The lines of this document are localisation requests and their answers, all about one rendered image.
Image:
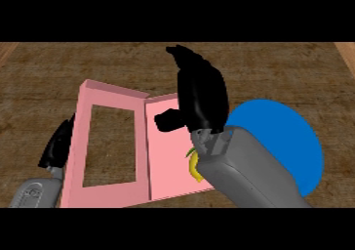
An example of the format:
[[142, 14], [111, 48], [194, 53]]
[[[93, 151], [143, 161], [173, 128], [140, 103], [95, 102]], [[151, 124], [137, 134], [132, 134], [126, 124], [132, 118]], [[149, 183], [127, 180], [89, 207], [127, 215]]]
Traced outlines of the yellow lemon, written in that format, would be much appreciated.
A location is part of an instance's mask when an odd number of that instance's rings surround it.
[[194, 179], [199, 183], [204, 180], [204, 177], [199, 174], [198, 169], [196, 169], [199, 157], [198, 157], [198, 152], [196, 152], [194, 147], [189, 149], [189, 151], [186, 153], [186, 157], [189, 158], [189, 173], [191, 173], [191, 176], [194, 177]]

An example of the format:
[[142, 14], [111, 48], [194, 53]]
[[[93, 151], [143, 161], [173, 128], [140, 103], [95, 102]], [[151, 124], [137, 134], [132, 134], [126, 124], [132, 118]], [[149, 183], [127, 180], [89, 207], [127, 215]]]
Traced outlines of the blue round plate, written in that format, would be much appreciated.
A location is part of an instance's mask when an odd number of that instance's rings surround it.
[[306, 118], [281, 102], [256, 99], [232, 109], [226, 125], [242, 127], [254, 135], [291, 173], [306, 197], [315, 191], [325, 171], [322, 144]]

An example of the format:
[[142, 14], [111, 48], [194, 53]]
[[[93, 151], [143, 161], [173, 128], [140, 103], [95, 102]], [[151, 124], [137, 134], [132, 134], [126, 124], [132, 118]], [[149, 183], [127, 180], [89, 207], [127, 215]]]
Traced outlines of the pink open cardboard box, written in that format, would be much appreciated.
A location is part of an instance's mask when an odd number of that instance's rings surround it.
[[154, 116], [177, 96], [86, 80], [80, 86], [61, 206], [129, 207], [211, 189], [189, 174], [185, 128], [161, 133]]

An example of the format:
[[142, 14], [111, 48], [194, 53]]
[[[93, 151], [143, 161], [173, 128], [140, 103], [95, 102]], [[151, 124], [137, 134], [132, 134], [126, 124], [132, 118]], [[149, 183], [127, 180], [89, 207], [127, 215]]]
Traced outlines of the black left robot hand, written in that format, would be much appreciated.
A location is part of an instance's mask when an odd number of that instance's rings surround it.
[[71, 116], [70, 119], [64, 120], [47, 141], [37, 163], [37, 166], [43, 169], [53, 167], [62, 168], [65, 166], [71, 146], [74, 119], [75, 116]]

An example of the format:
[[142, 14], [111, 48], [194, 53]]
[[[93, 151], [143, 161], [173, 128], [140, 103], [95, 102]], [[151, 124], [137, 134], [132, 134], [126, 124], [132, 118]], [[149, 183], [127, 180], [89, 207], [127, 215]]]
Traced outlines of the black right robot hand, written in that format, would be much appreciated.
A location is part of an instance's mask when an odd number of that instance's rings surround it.
[[223, 132], [229, 115], [226, 85], [220, 71], [208, 60], [186, 47], [167, 47], [177, 72], [177, 104], [154, 116], [160, 132], [171, 132], [182, 127], [194, 132], [210, 129], [213, 134]]

